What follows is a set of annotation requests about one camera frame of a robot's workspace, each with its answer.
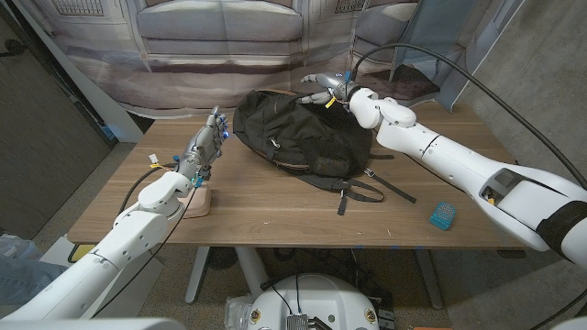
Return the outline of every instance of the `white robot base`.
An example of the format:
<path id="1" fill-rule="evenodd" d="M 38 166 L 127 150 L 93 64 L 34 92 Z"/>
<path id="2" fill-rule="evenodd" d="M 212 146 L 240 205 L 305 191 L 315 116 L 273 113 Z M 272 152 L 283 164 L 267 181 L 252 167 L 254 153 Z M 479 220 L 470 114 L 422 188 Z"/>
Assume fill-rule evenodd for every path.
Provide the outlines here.
<path id="1" fill-rule="evenodd" d="M 252 296 L 228 298 L 225 327 L 230 330 L 379 329 L 369 299 L 343 280 L 323 274 L 302 274 L 281 280 L 273 288 L 254 301 Z"/>

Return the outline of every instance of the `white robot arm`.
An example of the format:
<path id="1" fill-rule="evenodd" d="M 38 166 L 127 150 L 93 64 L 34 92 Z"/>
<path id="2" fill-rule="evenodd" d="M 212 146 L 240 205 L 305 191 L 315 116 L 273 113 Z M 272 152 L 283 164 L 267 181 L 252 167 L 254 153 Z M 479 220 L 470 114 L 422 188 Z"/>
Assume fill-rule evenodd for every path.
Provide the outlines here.
<path id="1" fill-rule="evenodd" d="M 133 259 L 164 238 L 169 223 L 179 221 L 186 197 L 201 180 L 210 178 L 210 164 L 220 156 L 227 138 L 226 116 L 213 113 L 192 137 L 176 167 L 138 195 L 138 202 L 121 213 L 112 230 L 87 255 L 67 269 L 34 299 L 2 321 L 80 318 L 104 289 Z"/>
<path id="2" fill-rule="evenodd" d="M 461 188 L 502 229 L 539 251 L 552 248 L 587 270 L 587 191 L 558 175 L 485 158 L 418 124 L 415 113 L 392 98 L 379 99 L 369 88 L 341 74 L 319 73 L 302 82 L 318 82 L 331 98 L 349 104 L 364 128 L 381 124 L 377 141 L 423 161 Z M 305 97 L 302 103 L 321 103 Z"/>

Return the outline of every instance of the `small blue container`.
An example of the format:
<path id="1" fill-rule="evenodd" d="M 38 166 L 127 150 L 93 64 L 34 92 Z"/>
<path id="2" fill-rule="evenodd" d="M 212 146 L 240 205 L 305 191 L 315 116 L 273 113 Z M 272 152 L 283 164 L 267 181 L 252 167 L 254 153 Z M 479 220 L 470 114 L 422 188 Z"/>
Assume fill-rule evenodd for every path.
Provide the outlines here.
<path id="1" fill-rule="evenodd" d="M 454 206 L 449 203 L 440 202 L 437 205 L 437 209 L 430 216 L 430 223 L 442 230 L 447 230 L 456 214 L 457 210 L 455 210 Z"/>

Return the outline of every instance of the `wooden table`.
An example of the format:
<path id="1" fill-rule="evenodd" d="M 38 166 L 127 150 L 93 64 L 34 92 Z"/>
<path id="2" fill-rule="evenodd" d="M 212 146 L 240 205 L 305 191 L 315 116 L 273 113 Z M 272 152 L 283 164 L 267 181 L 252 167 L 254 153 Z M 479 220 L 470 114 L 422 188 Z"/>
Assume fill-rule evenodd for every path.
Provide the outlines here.
<path id="1" fill-rule="evenodd" d="M 482 121 L 464 104 L 454 115 L 436 103 L 417 106 L 418 121 L 479 153 L 500 161 L 512 157 Z M 158 120 L 128 155 L 110 181 L 75 223 L 68 238 L 96 243 L 112 227 L 127 190 L 149 169 L 149 154 L 172 162 L 205 117 Z M 350 200 L 337 215 L 340 195 L 325 192 L 278 170 L 231 136 L 223 156 L 213 164 L 209 215 L 184 219 L 168 243 L 233 247 L 312 248 L 521 248 L 524 245 L 497 228 L 464 193 L 450 187 L 398 152 L 373 144 L 372 153 L 394 154 L 393 160 L 372 159 L 369 167 L 386 181 L 410 193 L 409 203 L 366 175 L 358 179 L 385 193 L 383 203 Z M 142 187 L 162 175 L 156 172 Z M 439 202 L 457 210 L 448 231 L 431 225 Z"/>

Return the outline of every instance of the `backpack buckle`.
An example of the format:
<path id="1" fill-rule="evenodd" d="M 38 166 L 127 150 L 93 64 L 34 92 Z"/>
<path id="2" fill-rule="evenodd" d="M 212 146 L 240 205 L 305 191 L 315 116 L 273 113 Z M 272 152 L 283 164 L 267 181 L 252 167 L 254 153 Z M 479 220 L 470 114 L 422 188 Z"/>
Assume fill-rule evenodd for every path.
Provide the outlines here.
<path id="1" fill-rule="evenodd" d="M 369 177 L 370 177 L 370 178 L 372 178 L 372 177 L 373 177 L 373 175 L 375 175 L 375 172 L 374 172 L 374 171 L 372 171 L 370 168 L 366 168 L 366 169 L 364 170 L 364 172 L 365 172 L 365 174 L 369 175 Z"/>

